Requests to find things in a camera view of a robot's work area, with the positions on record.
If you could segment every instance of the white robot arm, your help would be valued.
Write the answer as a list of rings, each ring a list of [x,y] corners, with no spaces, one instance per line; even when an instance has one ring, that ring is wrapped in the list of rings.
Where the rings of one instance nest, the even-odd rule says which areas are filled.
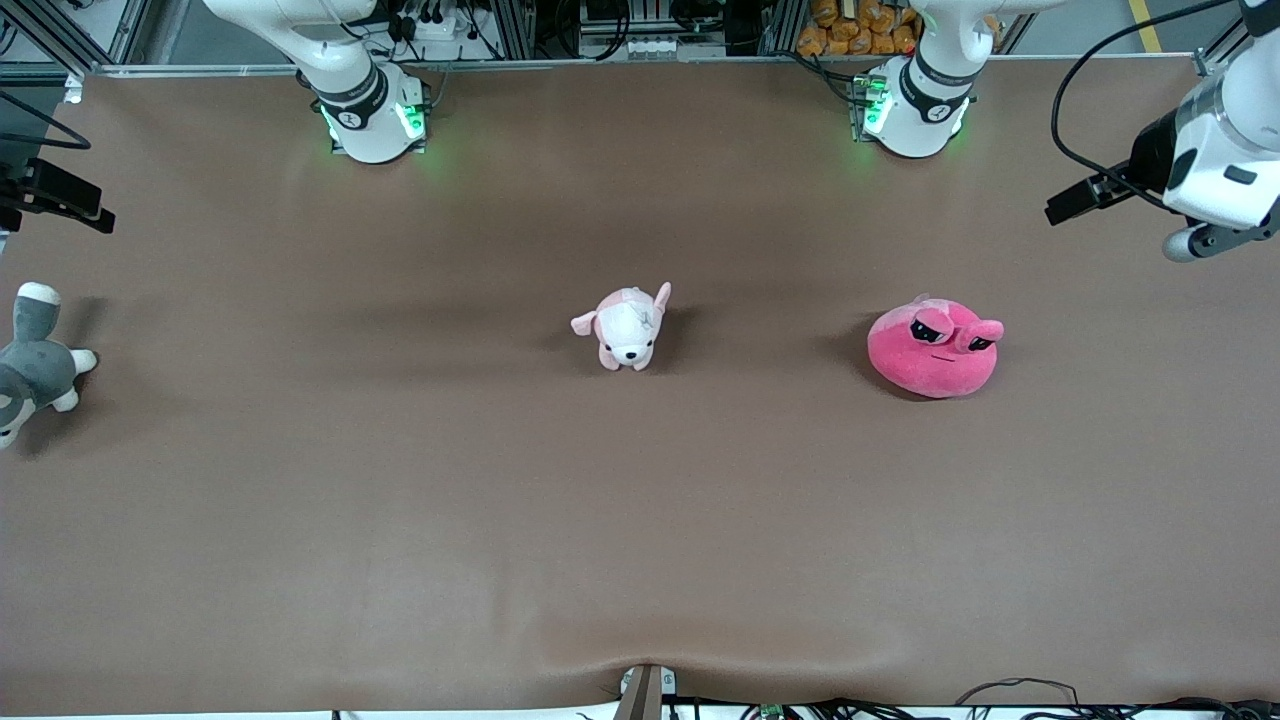
[[[297,64],[320,99],[335,150],[387,163],[426,137],[422,82],[378,64],[344,23],[369,17],[376,0],[205,0],[219,18],[270,42]]]
[[[1187,218],[1164,246],[1179,263],[1280,231],[1280,0],[1240,0],[1240,10],[1253,45],[1147,126],[1129,159],[1110,168]],[[1097,174],[1050,199],[1044,213],[1056,225],[1133,195]]]
[[[983,18],[1034,13],[1066,0],[911,0],[924,18],[915,55],[893,58],[870,70],[884,91],[861,110],[864,132],[905,158],[927,158],[960,131],[969,90],[991,58],[995,36]]]

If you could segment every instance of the pile of brown objects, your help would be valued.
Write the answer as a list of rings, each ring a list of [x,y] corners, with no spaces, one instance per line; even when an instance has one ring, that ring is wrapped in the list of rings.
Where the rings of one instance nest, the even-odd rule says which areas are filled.
[[[849,17],[852,3],[841,12],[840,0],[810,0],[813,24],[800,32],[796,53],[814,55],[902,55],[915,51],[924,33],[924,18],[911,8],[893,8],[878,0],[859,0],[856,15]],[[998,37],[996,18],[987,24]]]

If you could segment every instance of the white and pink stuffed dog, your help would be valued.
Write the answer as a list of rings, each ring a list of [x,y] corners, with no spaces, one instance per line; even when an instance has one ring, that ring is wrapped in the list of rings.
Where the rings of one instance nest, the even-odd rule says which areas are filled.
[[[667,311],[671,283],[662,283],[658,297],[639,287],[622,288],[600,301],[586,315],[573,318],[573,332],[586,337],[595,333],[600,341],[600,365],[617,370],[630,365],[644,370],[653,360],[653,342]]]

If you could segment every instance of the plush toy eye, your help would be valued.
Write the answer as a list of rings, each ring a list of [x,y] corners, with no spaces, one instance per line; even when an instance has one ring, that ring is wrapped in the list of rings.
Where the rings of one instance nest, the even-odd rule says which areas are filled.
[[[938,340],[942,337],[942,333],[931,328],[929,325],[925,325],[919,320],[915,320],[914,323],[911,323],[911,337],[914,337],[920,342],[932,343],[932,342],[938,342]]]

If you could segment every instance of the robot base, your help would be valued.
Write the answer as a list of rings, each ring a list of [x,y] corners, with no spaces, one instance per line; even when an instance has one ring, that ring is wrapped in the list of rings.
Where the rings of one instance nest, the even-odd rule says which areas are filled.
[[[387,74],[387,100],[369,118],[364,129],[348,129],[329,120],[333,151],[349,155],[361,163],[389,163],[404,152],[421,152],[426,145],[426,123],[430,106],[422,81],[397,65],[380,65]]]
[[[858,129],[861,131],[860,135],[877,140],[896,155],[928,158],[942,150],[947,141],[960,132],[960,122],[964,118],[964,111],[969,108],[969,100],[950,113],[946,120],[941,123],[925,122],[920,118],[919,110],[906,102],[902,94],[899,78],[908,61],[906,56],[897,56],[869,70],[868,74],[884,78],[884,90],[878,102],[867,108],[855,108],[860,120]]]

